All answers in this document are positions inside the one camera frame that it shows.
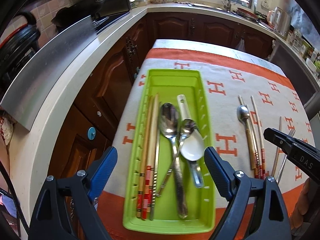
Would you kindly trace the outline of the brown wooden chopstick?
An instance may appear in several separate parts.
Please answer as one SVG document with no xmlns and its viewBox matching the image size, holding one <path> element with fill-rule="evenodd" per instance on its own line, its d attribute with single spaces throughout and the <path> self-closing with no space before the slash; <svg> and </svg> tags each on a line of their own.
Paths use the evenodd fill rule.
<svg viewBox="0 0 320 240">
<path fill-rule="evenodd" d="M 155 165 L 156 140 L 157 140 L 157 119 L 159 109 L 159 95 L 158 93 L 153 98 L 152 115 L 150 122 L 149 144 L 148 144 L 148 158 L 146 162 L 145 173 L 145 190 L 143 199 L 142 219 L 146 220 L 148 216 L 149 204 L 151 203 L 153 191 L 153 174 Z"/>
<path fill-rule="evenodd" d="M 143 152 L 142 152 L 142 159 L 140 163 L 139 188 L 138 188 L 137 205 L 136 205 L 137 218 L 141 218 L 141 214 L 142 214 L 145 169 L 146 169 L 146 160 L 148 155 L 148 142 L 149 142 L 149 133 L 150 133 L 150 125 L 151 125 L 151 117 L 152 117 L 153 96 L 149 97 L 148 103 L 149 103 L 148 112 L 146 116 L 146 126 L 144 131 L 144 140 L 143 140 L 143 148 L 142 148 Z"/>
</svg>

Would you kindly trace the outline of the white ceramic soup spoon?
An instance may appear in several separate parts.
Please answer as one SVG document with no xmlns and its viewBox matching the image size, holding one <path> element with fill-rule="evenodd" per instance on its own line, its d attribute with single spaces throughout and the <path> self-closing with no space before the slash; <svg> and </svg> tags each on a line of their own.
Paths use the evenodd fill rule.
<svg viewBox="0 0 320 240">
<path fill-rule="evenodd" d="M 185 95 L 180 94 L 177 96 L 177 103 L 179 106 L 181 120 L 192 119 L 187 99 Z M 181 155 L 190 161 L 197 161 L 201 159 L 204 155 L 204 142 L 202 136 L 199 132 L 198 127 L 193 131 L 190 137 L 185 139 L 184 144 L 181 148 Z"/>
</svg>

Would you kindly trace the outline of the large hammered steel spoon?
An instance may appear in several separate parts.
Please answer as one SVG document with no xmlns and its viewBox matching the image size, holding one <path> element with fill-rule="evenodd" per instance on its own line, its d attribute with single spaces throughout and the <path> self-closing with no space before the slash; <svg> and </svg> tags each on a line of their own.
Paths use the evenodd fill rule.
<svg viewBox="0 0 320 240">
<path fill-rule="evenodd" d="M 170 142 L 172 160 L 167 174 L 162 180 L 160 188 L 157 192 L 157 196 L 161 196 L 170 176 L 173 174 L 176 188 L 177 213 L 181 219 L 186 219 L 188 216 L 188 208 L 185 200 L 182 171 L 180 166 L 180 159 L 177 156 L 176 145 L 176 139 L 178 136 L 178 111 L 173 104 L 166 102 L 161 105 L 159 110 L 158 124 L 161 134 Z"/>
</svg>

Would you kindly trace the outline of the steel soup spoon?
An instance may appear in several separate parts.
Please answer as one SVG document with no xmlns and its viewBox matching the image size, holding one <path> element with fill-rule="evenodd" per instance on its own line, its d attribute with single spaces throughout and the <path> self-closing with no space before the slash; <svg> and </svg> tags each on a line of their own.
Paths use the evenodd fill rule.
<svg viewBox="0 0 320 240">
<path fill-rule="evenodd" d="M 201 173 L 200 165 L 197 161 L 188 161 L 189 170 L 196 188 L 200 189 L 204 187 L 204 180 Z"/>
</svg>

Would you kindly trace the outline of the cream chopstick red striped end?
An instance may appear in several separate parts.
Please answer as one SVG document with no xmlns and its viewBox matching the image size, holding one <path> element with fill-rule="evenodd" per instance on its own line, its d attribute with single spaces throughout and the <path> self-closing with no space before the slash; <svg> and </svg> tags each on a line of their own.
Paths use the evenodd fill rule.
<svg viewBox="0 0 320 240">
<path fill-rule="evenodd" d="M 262 166 L 262 179 L 266 178 L 266 160 L 265 160 L 265 148 L 264 148 L 264 139 L 263 139 L 263 133 L 262 133 L 262 126 L 259 118 L 258 108 L 256 106 L 254 97 L 251 96 L 251 101 L 253 104 L 256 120 L 257 120 L 257 126 L 258 126 L 258 141 L 260 146 L 260 157 L 261 157 L 261 166 Z"/>
<path fill-rule="evenodd" d="M 240 101 L 240 106 L 237 108 L 237 116 L 238 116 L 238 120 L 245 127 L 248 150 L 249 150 L 250 167 L 251 167 L 251 170 L 253 170 L 254 172 L 254 177 L 256 179 L 260 179 L 261 174 L 260 174 L 260 166 L 259 166 L 259 154 L 258 154 L 256 142 L 255 142 L 253 128 L 251 125 L 250 112 L 248 107 L 244 104 L 244 100 L 242 96 L 239 95 L 238 99 Z"/>
<path fill-rule="evenodd" d="M 256 139 L 256 132 L 253 124 L 253 117 L 251 114 L 251 111 L 249 110 L 248 105 L 246 105 L 248 112 L 249 112 L 249 126 L 251 129 L 251 135 L 252 135 L 252 140 L 253 140 L 253 149 L 254 149 L 254 160 L 255 160 L 255 165 L 256 168 L 254 169 L 254 176 L 255 178 L 263 179 L 263 170 L 262 170 L 262 164 L 260 161 L 260 155 L 259 155 L 259 150 L 258 150 L 258 145 L 257 145 L 257 139 Z"/>
</svg>

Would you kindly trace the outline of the stainless steel counter panel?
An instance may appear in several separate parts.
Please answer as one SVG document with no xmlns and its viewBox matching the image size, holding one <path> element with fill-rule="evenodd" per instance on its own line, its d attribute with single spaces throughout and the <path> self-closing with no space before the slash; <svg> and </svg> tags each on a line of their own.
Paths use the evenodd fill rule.
<svg viewBox="0 0 320 240">
<path fill-rule="evenodd" d="M 56 35 L 21 69 L 4 94 L 1 107 L 30 131 L 57 80 L 96 37 L 91 16 Z"/>
</svg>

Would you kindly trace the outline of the green plastic utensil tray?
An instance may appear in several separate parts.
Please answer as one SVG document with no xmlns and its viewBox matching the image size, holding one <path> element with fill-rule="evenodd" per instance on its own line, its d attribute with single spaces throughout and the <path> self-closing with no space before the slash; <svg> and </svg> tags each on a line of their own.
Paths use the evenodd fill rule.
<svg viewBox="0 0 320 240">
<path fill-rule="evenodd" d="M 169 235 L 212 230 L 215 189 L 203 158 L 212 145 L 200 73 L 149 70 L 129 164 L 124 227 Z"/>
</svg>

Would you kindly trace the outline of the white electric kettle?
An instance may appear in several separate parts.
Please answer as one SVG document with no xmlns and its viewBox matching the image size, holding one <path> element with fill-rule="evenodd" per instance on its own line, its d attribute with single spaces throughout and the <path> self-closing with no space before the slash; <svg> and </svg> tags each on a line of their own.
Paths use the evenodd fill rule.
<svg viewBox="0 0 320 240">
<path fill-rule="evenodd" d="M 273 28 L 273 31 L 286 39 L 291 25 L 291 16 L 279 7 L 268 12 L 268 25 Z"/>
</svg>

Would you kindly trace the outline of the black red rice cooker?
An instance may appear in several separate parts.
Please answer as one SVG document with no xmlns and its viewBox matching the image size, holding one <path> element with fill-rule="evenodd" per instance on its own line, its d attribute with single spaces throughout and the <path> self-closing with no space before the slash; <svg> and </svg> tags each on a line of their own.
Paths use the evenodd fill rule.
<svg viewBox="0 0 320 240">
<path fill-rule="evenodd" d="M 27 23 L 13 33 L 1 44 L 1 78 L 13 81 L 22 69 L 26 53 L 34 54 L 39 50 L 38 39 L 41 33 L 36 25 L 35 16 L 29 11 L 19 11 L 16 16 L 23 16 Z"/>
</svg>

